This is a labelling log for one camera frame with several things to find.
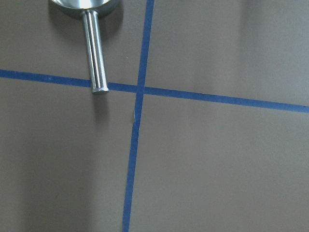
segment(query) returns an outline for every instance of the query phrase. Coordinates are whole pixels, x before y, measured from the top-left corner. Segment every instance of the metal scoop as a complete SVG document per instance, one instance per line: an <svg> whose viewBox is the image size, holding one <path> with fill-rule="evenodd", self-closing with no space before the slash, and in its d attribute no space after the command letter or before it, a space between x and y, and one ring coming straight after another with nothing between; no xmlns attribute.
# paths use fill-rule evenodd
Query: metal scoop
<svg viewBox="0 0 309 232"><path fill-rule="evenodd" d="M98 19L108 15L119 0L50 0L65 14L84 23L92 93L107 93L101 36Z"/></svg>

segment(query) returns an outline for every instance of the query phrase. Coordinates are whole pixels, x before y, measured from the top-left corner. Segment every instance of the gray surface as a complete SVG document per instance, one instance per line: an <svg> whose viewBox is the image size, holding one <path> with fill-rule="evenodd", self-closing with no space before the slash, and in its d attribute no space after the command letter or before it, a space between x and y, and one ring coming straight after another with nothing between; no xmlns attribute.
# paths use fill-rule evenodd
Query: gray surface
<svg viewBox="0 0 309 232"><path fill-rule="evenodd" d="M307 0L156 0L146 85L308 105Z"/></svg>
<svg viewBox="0 0 309 232"><path fill-rule="evenodd" d="M109 82L137 83L145 1L121 1L99 21ZM48 0L5 0L0 69L89 79L82 22Z"/></svg>
<svg viewBox="0 0 309 232"><path fill-rule="evenodd" d="M0 231L120 232L135 95L0 82Z"/></svg>
<svg viewBox="0 0 309 232"><path fill-rule="evenodd" d="M307 232L309 115L145 96L131 232Z"/></svg>

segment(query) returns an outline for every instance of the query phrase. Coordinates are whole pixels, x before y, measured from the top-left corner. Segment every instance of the blue grid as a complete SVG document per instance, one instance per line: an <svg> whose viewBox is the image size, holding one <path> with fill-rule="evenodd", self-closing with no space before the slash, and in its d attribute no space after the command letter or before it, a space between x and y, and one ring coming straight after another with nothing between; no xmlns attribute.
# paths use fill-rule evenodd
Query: blue grid
<svg viewBox="0 0 309 232"><path fill-rule="evenodd" d="M182 98L182 99L191 99L191 100L197 100L197 101L260 107L260 108L275 109L275 110L294 111L294 112L301 112L301 113L309 113L309 106L303 106L303 105L287 104L287 103L279 103L279 102L271 102L271 101L260 101L260 100L235 98L235 97L228 97L228 96L221 96L221 95L211 95L211 94L202 94L202 93L178 91L178 90L171 90L171 89L146 87L145 77L146 77L146 71L147 71L147 60L148 60L150 33L151 33L151 25L152 25L152 17L153 17L153 8L154 8L154 0L147 0L144 30L143 30L143 39L142 39L142 48L141 48L141 55L140 55L138 84L135 86L135 85L125 85L125 84L120 84L120 83L109 83L110 90L136 93L135 121L132 127L126 194L125 194L124 211L123 211L123 232L128 232L129 225L130 225L135 167L136 167L136 158L137 158L138 142L139 142L140 120L141 120L141 114L142 114L144 94L164 96L164 97L173 97L173 98ZM44 74L35 74L35 73L28 73L28 72L0 70L0 77L18 79L18 80L53 83L53 84L60 84L60 85L90 87L89 80L44 75Z"/></svg>

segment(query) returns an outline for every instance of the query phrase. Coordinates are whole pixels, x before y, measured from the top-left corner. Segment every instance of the vertical blue line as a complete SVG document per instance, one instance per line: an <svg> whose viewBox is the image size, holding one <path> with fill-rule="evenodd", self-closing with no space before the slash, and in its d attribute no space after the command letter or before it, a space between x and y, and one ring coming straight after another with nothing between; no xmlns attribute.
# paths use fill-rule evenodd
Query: vertical blue line
<svg viewBox="0 0 309 232"><path fill-rule="evenodd" d="M136 166L136 157L139 144L140 119L141 119L141 111L142 111L144 89L145 89L145 79L147 71L147 61L148 61L148 51L149 51L151 23L153 18L154 1L155 0L147 0L146 3L145 22L144 22L143 38L140 52L140 69L139 69L139 77L137 82L137 91L135 98L135 111L134 111L135 121L132 127L131 148L130 148L128 172L126 180L126 194L125 194L123 228L122 228L123 232L128 232L130 226L135 166Z"/></svg>

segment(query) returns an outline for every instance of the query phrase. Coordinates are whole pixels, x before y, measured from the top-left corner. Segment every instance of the cylindrical handle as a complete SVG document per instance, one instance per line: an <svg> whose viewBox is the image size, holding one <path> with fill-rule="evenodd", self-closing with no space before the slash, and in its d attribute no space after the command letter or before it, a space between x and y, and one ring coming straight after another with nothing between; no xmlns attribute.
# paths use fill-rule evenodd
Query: cylindrical handle
<svg viewBox="0 0 309 232"><path fill-rule="evenodd" d="M92 93L107 93L109 90L103 61L98 13L94 10L86 10L83 13L83 22L87 42Z"/></svg>

